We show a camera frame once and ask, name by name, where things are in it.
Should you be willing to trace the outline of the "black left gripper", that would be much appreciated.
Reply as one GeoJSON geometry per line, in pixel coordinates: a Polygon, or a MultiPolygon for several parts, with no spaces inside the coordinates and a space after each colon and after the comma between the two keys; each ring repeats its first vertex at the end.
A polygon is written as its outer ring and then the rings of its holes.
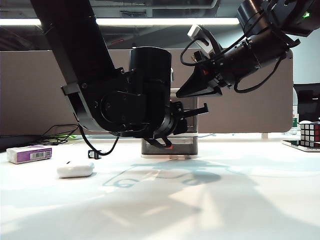
{"type": "Polygon", "coordinates": [[[168,118],[166,135],[184,134],[188,130],[188,123],[184,117],[184,107],[181,101],[170,102],[166,109],[168,118]]]}

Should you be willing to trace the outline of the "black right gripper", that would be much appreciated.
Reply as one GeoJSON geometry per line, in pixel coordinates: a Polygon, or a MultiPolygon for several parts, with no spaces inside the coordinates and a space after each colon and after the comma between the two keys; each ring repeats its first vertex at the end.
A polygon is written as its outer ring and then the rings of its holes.
{"type": "Polygon", "coordinates": [[[196,65],[193,73],[182,87],[176,92],[178,98],[196,96],[222,96],[221,88],[226,87],[219,68],[214,62],[206,62],[196,65]]]}

